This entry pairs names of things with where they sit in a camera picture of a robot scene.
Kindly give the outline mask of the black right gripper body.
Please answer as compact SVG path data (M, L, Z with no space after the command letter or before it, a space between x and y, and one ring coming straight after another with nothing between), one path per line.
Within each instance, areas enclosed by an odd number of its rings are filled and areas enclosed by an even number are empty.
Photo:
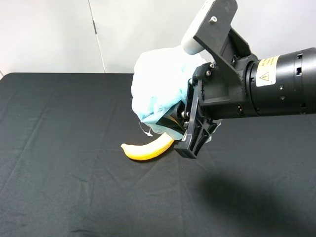
M248 43L231 27L235 0L215 0L194 39L213 62L197 67L189 80L185 110L198 89L199 106L211 119L257 117L250 92L251 67L257 61Z

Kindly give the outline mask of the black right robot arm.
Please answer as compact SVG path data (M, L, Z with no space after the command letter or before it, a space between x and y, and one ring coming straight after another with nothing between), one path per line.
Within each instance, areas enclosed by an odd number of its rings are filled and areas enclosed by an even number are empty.
M175 150L195 158L220 119L313 114L316 50L308 48L259 60L231 27L234 0L207 1L182 41L188 54L208 51L214 62L197 67L186 102L178 102L158 125L182 136Z

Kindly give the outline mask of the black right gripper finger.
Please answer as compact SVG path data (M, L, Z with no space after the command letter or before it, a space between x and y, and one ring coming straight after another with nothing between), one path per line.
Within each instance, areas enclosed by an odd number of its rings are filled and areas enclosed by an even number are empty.
M196 159L216 127L217 124L199 106L198 89L195 88L187 130L183 139L174 145L174 150L183 158Z
M178 102L158 120L157 125L167 127L184 135L189 122L189 112L185 108L183 102Z

